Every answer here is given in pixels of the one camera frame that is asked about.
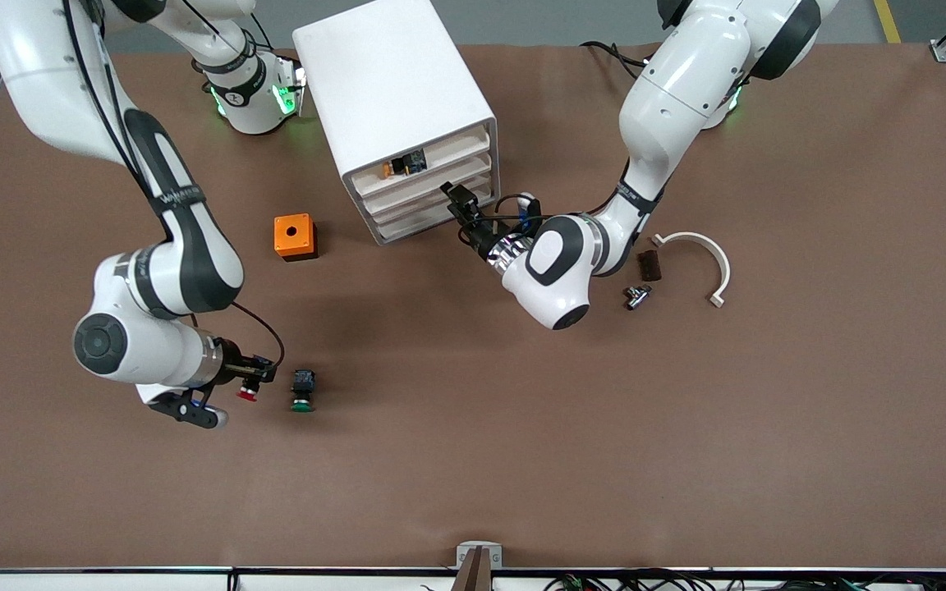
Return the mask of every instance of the white plastic drawer unit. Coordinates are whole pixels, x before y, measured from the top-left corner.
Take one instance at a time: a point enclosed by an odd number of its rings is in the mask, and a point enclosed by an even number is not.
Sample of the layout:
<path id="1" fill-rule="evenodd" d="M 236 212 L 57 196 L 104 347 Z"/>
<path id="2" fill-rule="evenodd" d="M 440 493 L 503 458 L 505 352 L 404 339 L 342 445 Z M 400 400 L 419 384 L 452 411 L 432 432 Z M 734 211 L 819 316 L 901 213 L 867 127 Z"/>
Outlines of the white plastic drawer unit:
<path id="1" fill-rule="evenodd" d="M 452 220 L 440 185 L 498 197 L 495 115 L 430 0 L 294 30 L 338 175 L 379 244 Z"/>

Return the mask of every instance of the yellow floor line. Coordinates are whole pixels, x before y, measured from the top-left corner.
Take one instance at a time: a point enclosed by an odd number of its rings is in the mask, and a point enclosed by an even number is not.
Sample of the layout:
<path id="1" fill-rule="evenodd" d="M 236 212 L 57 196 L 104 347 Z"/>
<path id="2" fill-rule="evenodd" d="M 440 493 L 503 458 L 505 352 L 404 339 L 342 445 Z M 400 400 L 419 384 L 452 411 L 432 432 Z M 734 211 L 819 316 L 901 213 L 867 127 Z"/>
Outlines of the yellow floor line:
<path id="1" fill-rule="evenodd" d="M 875 10 L 878 11 L 879 21 L 882 21 L 885 40 L 890 44 L 900 44 L 900 31 L 897 30 L 897 22 L 893 20 L 893 11 L 889 10 L 889 1 L 875 0 Z"/>

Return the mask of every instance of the green led light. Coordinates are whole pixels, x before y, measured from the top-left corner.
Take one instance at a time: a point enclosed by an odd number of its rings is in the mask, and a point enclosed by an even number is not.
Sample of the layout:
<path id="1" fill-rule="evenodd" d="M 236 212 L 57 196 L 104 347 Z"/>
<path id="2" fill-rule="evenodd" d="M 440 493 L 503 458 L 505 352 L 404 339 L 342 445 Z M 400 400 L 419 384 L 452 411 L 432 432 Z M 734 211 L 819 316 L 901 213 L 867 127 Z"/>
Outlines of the green led light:
<path id="1" fill-rule="evenodd" d="M 736 93 L 732 95 L 732 103 L 728 105 L 728 110 L 732 111 L 739 105 L 739 94 L 742 93 L 743 87 L 740 86 L 739 89 L 736 89 Z"/>
<path id="2" fill-rule="evenodd" d="M 279 111 L 282 111 L 284 115 L 290 115 L 290 113 L 294 112 L 293 98 L 284 98 L 290 96 L 290 90 L 273 86 L 273 93 L 275 94 L 275 98 L 277 98 L 277 102 L 279 103 Z"/>
<path id="3" fill-rule="evenodd" d="M 210 96 L 214 97 L 214 102 L 218 104 L 218 115 L 225 117 L 225 108 L 221 106 L 221 99 L 218 97 L 218 91 L 214 90 L 214 87 L 210 87 Z"/>

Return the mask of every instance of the white semicircular bracket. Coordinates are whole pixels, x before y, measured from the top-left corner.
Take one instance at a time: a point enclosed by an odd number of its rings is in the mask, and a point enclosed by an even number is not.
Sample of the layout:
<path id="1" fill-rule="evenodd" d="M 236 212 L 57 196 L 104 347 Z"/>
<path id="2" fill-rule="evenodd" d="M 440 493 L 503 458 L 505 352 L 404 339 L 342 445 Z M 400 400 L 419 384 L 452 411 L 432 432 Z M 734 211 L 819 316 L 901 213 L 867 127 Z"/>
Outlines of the white semicircular bracket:
<path id="1" fill-rule="evenodd" d="M 707 238 L 707 236 L 701 235 L 701 233 L 675 232 L 672 233 L 672 235 L 667 236 L 667 238 L 664 238 L 660 235 L 653 236 L 652 238 L 652 242 L 656 243 L 656 246 L 660 247 L 675 240 L 688 240 L 695 242 L 696 244 L 699 244 L 703 248 L 709 250 L 710 254 L 713 254 L 714 258 L 717 259 L 718 266 L 721 267 L 721 285 L 718 286 L 717 291 L 710 295 L 710 303 L 714 304 L 714 307 L 718 308 L 724 306 L 725 300 L 722 298 L 721 293 L 725 291 L 726 287 L 728 287 L 728 280 L 732 279 L 732 265 L 728 264 L 728 255 L 725 254 L 724 250 L 721 250 L 721 246 L 719 246 L 717 242 Z"/>

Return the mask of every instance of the orange box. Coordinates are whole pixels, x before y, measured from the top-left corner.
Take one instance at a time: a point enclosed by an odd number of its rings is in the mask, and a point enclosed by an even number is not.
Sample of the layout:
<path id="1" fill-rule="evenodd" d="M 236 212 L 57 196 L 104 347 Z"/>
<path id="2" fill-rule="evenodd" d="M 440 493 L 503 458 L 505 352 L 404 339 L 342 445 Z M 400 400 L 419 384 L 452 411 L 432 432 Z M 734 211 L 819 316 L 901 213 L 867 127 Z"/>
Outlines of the orange box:
<path id="1" fill-rule="evenodd" d="M 307 261 L 319 257 L 316 249 L 316 224 L 308 213 L 275 218 L 275 251 L 284 261 Z"/>

